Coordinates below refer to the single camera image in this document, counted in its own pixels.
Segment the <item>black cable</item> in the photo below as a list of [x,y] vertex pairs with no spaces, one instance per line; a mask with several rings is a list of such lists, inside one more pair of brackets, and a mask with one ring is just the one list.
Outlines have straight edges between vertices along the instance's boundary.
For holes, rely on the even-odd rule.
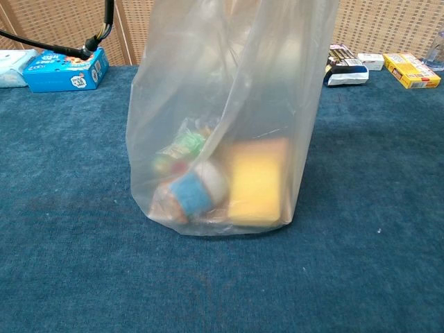
[[3,37],[9,38],[10,40],[14,40],[16,42],[19,42],[19,43],[23,43],[23,44],[26,44],[29,46],[34,46],[34,47],[40,47],[41,49],[46,49],[46,50],[52,51],[52,45],[36,42],[34,40],[29,40],[29,39],[23,38],[23,37],[19,37],[17,35],[13,35],[12,33],[8,33],[8,32],[1,30],[1,29],[0,29],[0,35]]
[[50,45],[41,42],[36,42],[35,40],[29,40],[27,38],[14,35],[12,33],[8,33],[7,31],[1,29],[0,29],[0,36],[9,38],[10,40],[14,40],[16,42],[23,43],[29,46],[39,47],[41,49],[50,50],[52,52],[63,54],[66,56],[87,60],[92,55],[92,53],[95,52],[95,50],[97,50],[97,47],[99,46],[100,42],[110,34],[112,30],[113,20],[114,20],[114,0],[105,0],[104,22],[107,25],[107,29],[105,32],[103,32],[102,36],[100,36],[100,39],[97,38],[97,35],[87,39],[85,41],[85,46],[81,49],[74,49],[66,46]]
[[114,21],[114,0],[105,0],[104,22],[112,26],[113,21]]
[[76,57],[82,60],[87,60],[89,56],[83,55],[82,50],[73,49],[71,47],[65,47],[60,45],[49,45],[45,43],[36,42],[34,40],[29,40],[27,38],[23,38],[17,35],[13,35],[12,33],[8,33],[4,30],[0,29],[0,35],[9,38],[10,40],[14,40],[19,43],[23,43],[29,46],[40,47],[41,49],[50,50],[55,53],[64,54],[69,57]]

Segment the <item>tissue box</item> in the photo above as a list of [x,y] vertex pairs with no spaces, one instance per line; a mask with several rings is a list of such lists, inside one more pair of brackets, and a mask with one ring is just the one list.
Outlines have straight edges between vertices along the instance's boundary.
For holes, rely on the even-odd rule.
[[32,92],[63,92],[96,89],[109,64],[105,50],[98,48],[86,60],[45,51],[24,70]]
[[0,88],[27,86],[23,70],[38,54],[36,50],[0,50]]
[[384,67],[382,54],[358,53],[358,59],[362,61],[369,71],[381,71]]

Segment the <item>cardboard box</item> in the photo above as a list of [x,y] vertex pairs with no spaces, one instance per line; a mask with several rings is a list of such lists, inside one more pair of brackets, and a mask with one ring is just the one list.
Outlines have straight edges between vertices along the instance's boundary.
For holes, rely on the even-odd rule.
[[407,89],[436,88],[441,78],[410,53],[384,54],[385,66]]
[[0,50],[0,88],[27,86],[23,70],[38,55],[36,50]]
[[362,61],[369,71],[381,71],[384,67],[382,54],[358,53],[358,59]]
[[32,92],[63,92],[96,89],[109,64],[105,50],[98,48],[86,61],[45,51],[24,70]]

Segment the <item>yellow sponge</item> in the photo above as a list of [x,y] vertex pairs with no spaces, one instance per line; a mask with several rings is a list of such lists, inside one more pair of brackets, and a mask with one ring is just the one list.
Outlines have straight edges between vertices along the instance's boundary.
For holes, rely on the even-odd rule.
[[235,225],[270,226],[280,219],[286,139],[235,144],[230,151],[228,217]]

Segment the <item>white box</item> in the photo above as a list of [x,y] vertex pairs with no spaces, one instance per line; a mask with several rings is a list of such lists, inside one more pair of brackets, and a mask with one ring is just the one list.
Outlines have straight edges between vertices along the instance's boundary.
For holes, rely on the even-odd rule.
[[36,50],[0,50],[0,88],[27,86],[23,70],[36,57]]
[[384,67],[384,57],[382,54],[358,53],[358,59],[368,68],[369,71],[381,71]]

